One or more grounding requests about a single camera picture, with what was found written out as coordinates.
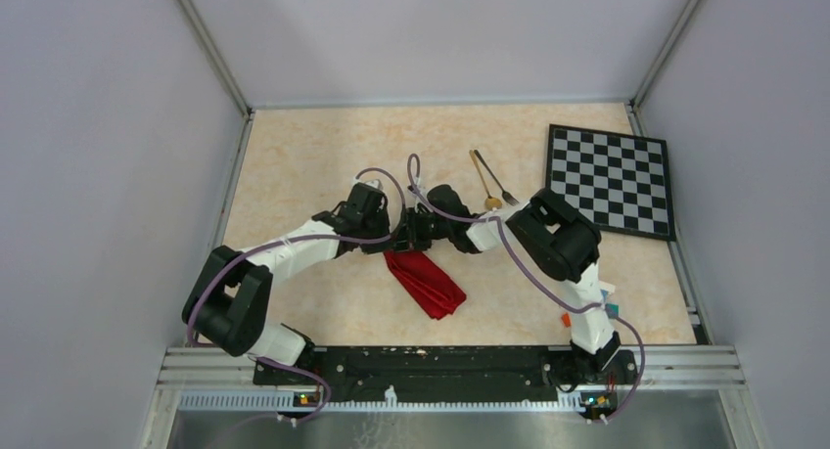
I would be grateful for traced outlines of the red cloth napkin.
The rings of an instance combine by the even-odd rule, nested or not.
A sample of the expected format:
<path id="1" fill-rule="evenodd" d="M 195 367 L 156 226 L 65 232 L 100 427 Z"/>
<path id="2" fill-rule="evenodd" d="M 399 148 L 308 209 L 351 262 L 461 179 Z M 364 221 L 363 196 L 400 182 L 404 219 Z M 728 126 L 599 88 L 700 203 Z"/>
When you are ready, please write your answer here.
<path id="1" fill-rule="evenodd" d="M 389 271 L 421 309 L 434 320 L 453 314 L 465 292 L 424 252 L 385 251 Z"/>

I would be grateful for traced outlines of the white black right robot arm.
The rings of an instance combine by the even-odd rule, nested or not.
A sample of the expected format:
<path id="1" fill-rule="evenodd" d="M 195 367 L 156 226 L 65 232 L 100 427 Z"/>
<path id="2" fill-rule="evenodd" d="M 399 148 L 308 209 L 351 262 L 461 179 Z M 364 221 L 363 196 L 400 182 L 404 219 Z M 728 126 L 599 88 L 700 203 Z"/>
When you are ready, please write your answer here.
<path id="1" fill-rule="evenodd" d="M 426 195 L 410 192 L 416 203 L 402 215 L 393 249 L 425 251 L 438 240 L 470 254 L 504 247 L 514 255 L 521 247 L 544 275 L 561 285 L 555 301 L 571 316 L 576 374 L 600 382 L 613 371 L 621 341 L 601 292 L 601 233 L 564 196 L 543 188 L 526 202 L 473 213 L 448 185 Z"/>

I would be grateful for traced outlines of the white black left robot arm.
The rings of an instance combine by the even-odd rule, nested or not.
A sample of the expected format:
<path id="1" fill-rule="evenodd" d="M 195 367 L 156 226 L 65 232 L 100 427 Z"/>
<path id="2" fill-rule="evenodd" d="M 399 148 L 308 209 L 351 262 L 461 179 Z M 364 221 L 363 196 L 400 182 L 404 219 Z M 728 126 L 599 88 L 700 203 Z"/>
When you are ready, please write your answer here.
<path id="1" fill-rule="evenodd" d="M 268 317 L 274 287 L 357 248 L 384 249 L 391 237 L 388 198 L 378 180 L 353 183 L 347 199 L 295 231 L 257 247 L 215 248 L 181 313 L 191 342 L 202 337 L 228 355 L 276 362 L 290 383 L 312 375 L 311 341 Z"/>

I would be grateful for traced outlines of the gold spoon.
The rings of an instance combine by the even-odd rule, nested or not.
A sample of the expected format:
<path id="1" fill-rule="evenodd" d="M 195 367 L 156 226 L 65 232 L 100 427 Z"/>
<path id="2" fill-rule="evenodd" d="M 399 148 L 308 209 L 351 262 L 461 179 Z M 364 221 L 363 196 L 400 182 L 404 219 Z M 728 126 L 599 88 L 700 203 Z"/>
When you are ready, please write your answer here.
<path id="1" fill-rule="evenodd" d="M 479 160 L 478 160 L 478 157 L 476 156 L 476 153 L 475 153 L 473 150 L 471 150 L 471 151 L 469 152 L 469 155 L 470 155 L 470 158 L 471 158 L 471 160 L 472 160 L 472 162 L 473 162 L 474 167 L 475 167 L 475 168 L 476 168 L 476 170 L 477 170 L 477 173 L 478 173 L 478 175 L 479 175 L 479 179 L 480 179 L 480 181 L 481 181 L 481 183 L 482 183 L 482 185 L 483 185 L 483 187 L 484 187 L 484 192 L 485 192 L 485 194 L 486 194 L 486 198 L 485 198 L 485 200 L 484 200 L 484 206 L 485 206 L 485 208 L 486 208 L 488 211 L 493 211 L 493 210 L 496 210 L 496 209 L 501 208 L 501 207 L 503 206 L 503 203 L 502 203 L 502 201 L 501 201 L 499 198 L 495 197 L 495 196 L 494 196 L 494 195 L 490 192 L 490 189 L 489 189 L 489 187 L 488 187 L 488 185 L 487 185 L 487 183 L 486 183 L 486 181 L 485 181 L 485 179 L 484 179 L 484 174 L 483 174 L 483 172 L 482 172 L 482 168 L 481 168 L 480 162 L 479 162 Z"/>

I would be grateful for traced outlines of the dark metal fork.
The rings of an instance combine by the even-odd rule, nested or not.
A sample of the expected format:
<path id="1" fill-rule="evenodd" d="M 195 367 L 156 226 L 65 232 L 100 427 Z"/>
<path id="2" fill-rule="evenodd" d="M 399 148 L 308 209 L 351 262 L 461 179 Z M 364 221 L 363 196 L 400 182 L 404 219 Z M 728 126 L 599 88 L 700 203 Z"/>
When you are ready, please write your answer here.
<path id="1" fill-rule="evenodd" d="M 505 200 L 510 205 L 518 205 L 519 201 L 509 191 L 507 191 L 504 188 L 503 184 L 498 179 L 498 177 L 495 175 L 495 173 L 492 171 L 492 169 L 489 167 L 489 165 L 487 164 L 487 162 L 485 161 L 485 159 L 481 155 L 481 153 L 478 150 L 473 150 L 473 154 L 478 159 L 478 161 L 481 163 L 481 165 L 484 167 L 484 169 L 488 172 L 490 177 L 496 183 L 497 187 L 500 189 L 503 200 Z"/>

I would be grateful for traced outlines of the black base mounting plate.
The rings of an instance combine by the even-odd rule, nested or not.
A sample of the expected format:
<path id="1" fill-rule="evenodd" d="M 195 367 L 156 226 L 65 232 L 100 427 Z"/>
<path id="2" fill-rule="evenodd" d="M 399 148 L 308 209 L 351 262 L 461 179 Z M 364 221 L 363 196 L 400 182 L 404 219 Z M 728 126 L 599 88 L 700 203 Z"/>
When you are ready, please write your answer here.
<path id="1" fill-rule="evenodd" d="M 603 370 L 577 361 L 567 346 L 329 346 L 306 352 L 299 374 L 256 364 L 261 386 L 310 385 L 320 377 L 331 400 L 374 402 L 392 389 L 403 403 L 552 402 L 597 385 L 634 382 L 634 354 L 621 350 Z"/>

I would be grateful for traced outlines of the black and white chessboard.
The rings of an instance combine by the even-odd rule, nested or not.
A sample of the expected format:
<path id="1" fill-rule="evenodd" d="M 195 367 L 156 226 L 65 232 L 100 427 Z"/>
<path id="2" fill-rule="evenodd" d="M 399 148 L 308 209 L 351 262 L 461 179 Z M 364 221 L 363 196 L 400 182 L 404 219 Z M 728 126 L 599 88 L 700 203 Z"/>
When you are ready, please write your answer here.
<path id="1" fill-rule="evenodd" d="M 551 124 L 545 175 L 603 231 L 676 240 L 664 140 Z"/>

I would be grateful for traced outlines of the teal block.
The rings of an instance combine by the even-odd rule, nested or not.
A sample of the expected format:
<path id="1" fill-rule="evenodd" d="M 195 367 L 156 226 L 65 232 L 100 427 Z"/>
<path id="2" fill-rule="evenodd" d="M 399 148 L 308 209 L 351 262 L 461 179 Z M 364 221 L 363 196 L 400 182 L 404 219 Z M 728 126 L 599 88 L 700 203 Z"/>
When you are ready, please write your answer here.
<path id="1" fill-rule="evenodd" d="M 606 310 L 607 315 L 612 319 L 616 319 L 620 315 L 620 308 L 617 304 L 607 303 L 605 305 L 605 310 Z"/>

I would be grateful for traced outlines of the aluminium frame rail front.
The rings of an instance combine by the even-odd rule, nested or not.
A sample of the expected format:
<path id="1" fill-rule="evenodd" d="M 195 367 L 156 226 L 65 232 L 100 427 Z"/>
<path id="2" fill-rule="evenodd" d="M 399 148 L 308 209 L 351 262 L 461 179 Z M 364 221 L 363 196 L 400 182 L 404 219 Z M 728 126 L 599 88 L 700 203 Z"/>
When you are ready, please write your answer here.
<path id="1" fill-rule="evenodd" d="M 330 346 L 297 375 L 216 349 L 171 348 L 157 387 L 178 392 L 184 410 L 586 413 L 614 409 L 631 390 L 746 384 L 728 346 L 627 346 L 591 375 L 569 357 L 563 346 Z"/>

